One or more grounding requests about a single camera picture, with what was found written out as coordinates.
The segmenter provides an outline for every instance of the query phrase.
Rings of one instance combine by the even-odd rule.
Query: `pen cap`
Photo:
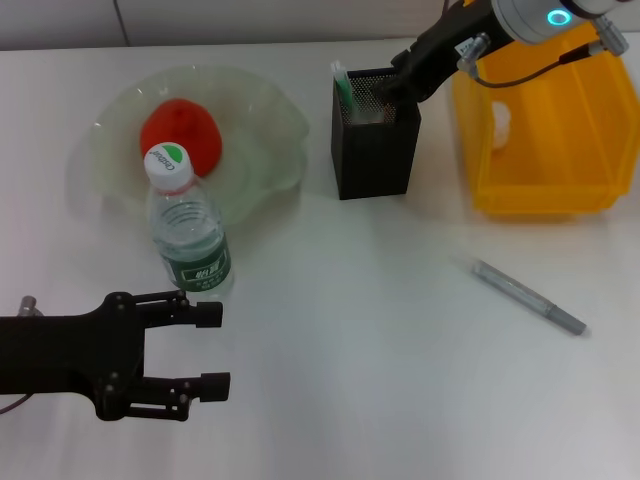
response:
[[[568,314],[557,306],[549,310],[547,318],[574,335],[582,335],[587,328],[587,326],[576,317]]]

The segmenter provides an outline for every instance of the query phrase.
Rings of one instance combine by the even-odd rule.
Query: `yellow plastic bin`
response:
[[[518,79],[597,35],[586,24],[543,45],[513,43],[478,64],[490,82]],[[640,146],[640,104],[622,60],[609,53],[561,66],[518,87],[453,79],[469,187],[489,214],[578,214],[629,191]],[[511,111],[506,146],[493,148],[492,102]]]

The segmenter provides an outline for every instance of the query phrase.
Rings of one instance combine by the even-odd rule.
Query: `marker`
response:
[[[552,303],[530,288],[525,287],[517,280],[505,275],[491,265],[478,260],[471,268],[471,272],[483,282],[488,283],[496,290],[513,298],[518,303],[529,308],[529,310],[542,315],[547,320],[564,328],[569,333],[582,335],[587,330],[587,326],[576,317],[568,314],[555,303]]]

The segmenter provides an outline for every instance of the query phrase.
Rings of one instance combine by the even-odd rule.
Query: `white table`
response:
[[[375,68],[408,44],[0,53],[4,314],[25,294],[55,315],[170,287],[144,227],[89,186],[87,130],[128,85],[232,64],[277,82],[312,127],[299,194],[229,232],[223,328],[148,335],[149,375],[230,371],[229,402],[196,401],[184,424],[103,423],[83,397],[34,397],[0,417],[3,480],[640,477],[638,189],[571,223],[488,222],[469,207],[444,88],[422,108],[406,197],[337,199],[329,63]],[[551,297],[592,337],[506,301],[455,266],[460,253]]]

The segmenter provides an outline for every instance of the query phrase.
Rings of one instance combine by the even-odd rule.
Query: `white bottle cap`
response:
[[[180,190],[193,178],[187,151],[177,143],[159,143],[144,156],[144,169],[151,185],[158,190]]]

